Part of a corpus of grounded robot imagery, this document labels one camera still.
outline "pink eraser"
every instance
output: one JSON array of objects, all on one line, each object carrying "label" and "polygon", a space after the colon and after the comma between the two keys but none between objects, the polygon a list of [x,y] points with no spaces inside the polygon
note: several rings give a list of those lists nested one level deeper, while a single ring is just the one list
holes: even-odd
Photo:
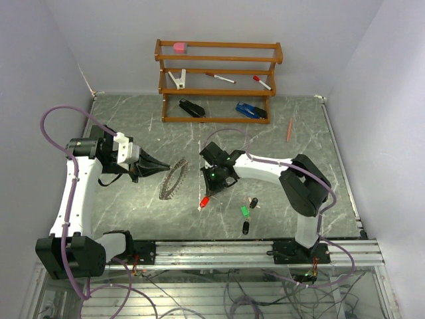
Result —
[{"label": "pink eraser", "polygon": [[178,42],[173,45],[173,49],[175,53],[186,53],[187,43],[186,42]]}]

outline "gray marble tabletop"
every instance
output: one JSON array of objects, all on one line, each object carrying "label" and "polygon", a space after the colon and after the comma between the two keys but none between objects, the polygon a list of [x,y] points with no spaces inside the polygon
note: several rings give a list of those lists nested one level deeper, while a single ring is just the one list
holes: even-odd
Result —
[{"label": "gray marble tabletop", "polygon": [[[178,107],[180,97],[171,99],[169,115],[186,116]],[[257,98],[185,97],[205,108],[207,116],[243,116],[234,110],[239,100],[261,106]],[[275,97],[270,101],[271,124],[198,124],[163,123],[162,96],[97,96],[92,114],[115,131],[133,136],[134,142],[160,161],[173,165],[181,158],[189,162],[188,172],[174,198],[159,199],[166,173],[132,183],[128,176],[109,187],[98,186],[92,212],[95,238],[111,230],[130,230],[134,239],[260,239],[293,237],[297,215],[282,187],[253,179],[211,198],[199,211],[205,183],[199,157],[207,136],[225,127],[239,128],[249,134],[250,152],[269,158],[294,158],[305,154],[325,174],[338,198],[323,218],[323,233],[330,237],[359,236],[353,206],[345,186],[337,154],[318,99]],[[286,142],[290,118],[292,136]],[[244,148],[245,137],[238,132],[219,132],[212,139],[230,153]],[[112,176],[103,175],[104,183]],[[251,212],[250,231],[242,234],[245,218],[241,206],[257,197],[258,207]]]}]

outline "white wall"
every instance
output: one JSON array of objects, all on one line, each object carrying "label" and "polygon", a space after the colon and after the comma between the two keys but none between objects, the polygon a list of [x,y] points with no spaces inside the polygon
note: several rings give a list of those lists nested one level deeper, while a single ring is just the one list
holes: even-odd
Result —
[{"label": "white wall", "polygon": [[[66,169],[39,118],[55,104],[88,109],[91,95],[44,1],[0,0],[0,8],[0,317],[18,318]],[[81,116],[57,111],[47,128],[65,144],[83,126]]]},{"label": "white wall", "polygon": [[386,0],[328,100],[359,213],[405,318],[424,317],[425,1]]},{"label": "white wall", "polygon": [[157,93],[156,39],[281,42],[278,94],[327,95],[383,0],[46,0],[93,90]]}]

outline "white clip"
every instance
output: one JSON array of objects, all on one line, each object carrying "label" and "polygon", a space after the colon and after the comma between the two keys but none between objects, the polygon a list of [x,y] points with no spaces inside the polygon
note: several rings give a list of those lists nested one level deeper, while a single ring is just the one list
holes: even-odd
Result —
[{"label": "white clip", "polygon": [[186,69],[185,68],[181,69],[180,78],[175,78],[173,76],[173,73],[171,73],[170,71],[168,71],[168,75],[171,77],[171,80],[173,80],[173,82],[174,82],[174,84],[175,84],[175,86],[177,87],[178,90],[186,87]]}]

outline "wooden rack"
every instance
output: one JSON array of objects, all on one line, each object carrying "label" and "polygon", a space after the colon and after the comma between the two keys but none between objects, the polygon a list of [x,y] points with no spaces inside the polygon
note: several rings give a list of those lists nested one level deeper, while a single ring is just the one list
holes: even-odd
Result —
[{"label": "wooden rack", "polygon": [[[281,64],[283,53],[280,43],[226,43],[226,42],[186,42],[188,50],[190,47],[205,48],[234,48],[234,49],[273,49],[272,57],[263,56],[212,56],[212,55],[188,55],[188,54],[163,54],[162,47],[172,47],[175,43],[184,41],[162,41],[157,40],[155,46],[155,60],[159,61],[159,85],[158,91],[163,95],[162,120],[163,122],[215,122],[215,123],[270,123],[269,98],[276,95],[276,84],[274,82],[274,68],[276,63]],[[186,73],[204,74],[206,72],[214,74],[241,74],[246,75],[247,80],[253,81],[254,75],[266,75],[266,83],[272,90],[235,90],[235,89],[214,89],[214,88],[184,88],[177,90],[175,87],[167,87],[167,72],[179,72],[181,68],[166,68],[165,60],[203,60],[203,61],[229,61],[229,62],[269,62],[268,70],[233,70],[214,68],[186,68]],[[169,117],[167,116],[167,103],[169,95],[207,95],[207,96],[259,96],[262,97],[264,109],[268,113],[266,119],[253,118],[192,118],[192,117]]]}]

